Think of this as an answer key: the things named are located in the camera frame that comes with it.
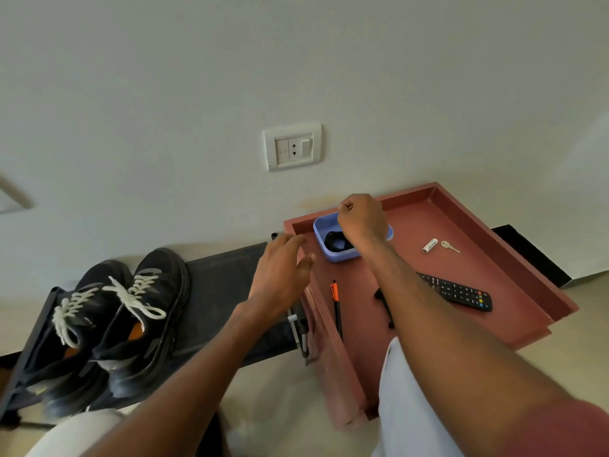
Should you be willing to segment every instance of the hand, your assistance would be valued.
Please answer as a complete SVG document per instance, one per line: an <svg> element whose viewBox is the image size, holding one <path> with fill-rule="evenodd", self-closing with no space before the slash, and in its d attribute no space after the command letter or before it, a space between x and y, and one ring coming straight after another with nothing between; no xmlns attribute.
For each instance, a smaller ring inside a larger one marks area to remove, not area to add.
<svg viewBox="0 0 609 457"><path fill-rule="evenodd" d="M309 285L315 254L310 253L299 263L296 257L305 242L304 236L282 234L267 245L258 261L250 299L259 297L269 306L272 322L285 313Z"/></svg>
<svg viewBox="0 0 609 457"><path fill-rule="evenodd" d="M355 248L369 241L384 243L389 230L381 202L370 194L352 194L343 200L339 206L339 224Z"/></svg>

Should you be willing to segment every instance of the blue plastic box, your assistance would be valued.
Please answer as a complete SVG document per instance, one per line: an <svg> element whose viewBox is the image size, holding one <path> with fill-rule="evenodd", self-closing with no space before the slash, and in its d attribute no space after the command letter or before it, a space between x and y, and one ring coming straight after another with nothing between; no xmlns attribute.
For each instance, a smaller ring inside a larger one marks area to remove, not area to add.
<svg viewBox="0 0 609 457"><path fill-rule="evenodd" d="M326 248L326 245L324 245L324 240L329 232L342 231L342 228L339 225L338 212L331 213L330 215L320 216L319 218L317 218L313 222L313 231L315 231L315 237L317 238L317 242L319 242L319 246L322 248L324 255L329 261L333 263L338 263L339 261L345 261L351 258L355 258L357 256L361 256L355 248L345 250L344 252L330 252ZM389 230L387 232L387 240L390 241L392 238L393 228L390 225Z"/></svg>

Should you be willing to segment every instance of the red tray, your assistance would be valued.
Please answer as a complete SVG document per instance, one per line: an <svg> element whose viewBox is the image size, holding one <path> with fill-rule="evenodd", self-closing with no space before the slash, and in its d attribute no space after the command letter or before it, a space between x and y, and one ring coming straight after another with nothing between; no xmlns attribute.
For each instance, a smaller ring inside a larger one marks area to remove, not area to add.
<svg viewBox="0 0 609 457"><path fill-rule="evenodd" d="M514 349L550 334L548 326L575 312L575 303L478 220L438 183L378 197L392 225L395 250L415 270L487 291L493 311L457 306ZM395 337L389 317L373 295L377 281L355 258L336 264L324 258L313 222L333 210L284 222L285 231L304 234L299 252L315 252L311 284L303 295L310 321L311 357L338 428L375 414L385 352ZM446 240L461 253L439 244L421 252L431 238ZM334 323L330 284L339 284L343 340Z"/></svg>

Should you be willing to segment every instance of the black sneaker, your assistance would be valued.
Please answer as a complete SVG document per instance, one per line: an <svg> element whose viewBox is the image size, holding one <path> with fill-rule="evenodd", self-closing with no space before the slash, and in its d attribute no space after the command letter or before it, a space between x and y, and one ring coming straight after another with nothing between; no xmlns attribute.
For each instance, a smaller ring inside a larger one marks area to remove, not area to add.
<svg viewBox="0 0 609 457"><path fill-rule="evenodd" d="M163 374L190 291L187 265L177 253L157 248L136 269L132 287L114 282L104 289L116 292L123 305L93 355L110 374L115 397L136 396Z"/></svg>
<svg viewBox="0 0 609 457"><path fill-rule="evenodd" d="M111 279L127 286L132 281L118 261L103 261L87 271L77 290L54 308L23 373L21 385L42 397L50 417L80 412L108 387L108 376L91 362L91 351L121 305L115 293L102 290Z"/></svg>

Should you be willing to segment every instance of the sleeve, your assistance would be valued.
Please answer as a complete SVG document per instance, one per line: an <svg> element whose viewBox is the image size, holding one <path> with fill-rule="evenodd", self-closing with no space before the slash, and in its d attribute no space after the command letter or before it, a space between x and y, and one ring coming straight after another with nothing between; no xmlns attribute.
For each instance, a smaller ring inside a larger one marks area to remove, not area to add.
<svg viewBox="0 0 609 457"><path fill-rule="evenodd" d="M499 455L609 456L609 415L575 399L542 407L518 425Z"/></svg>

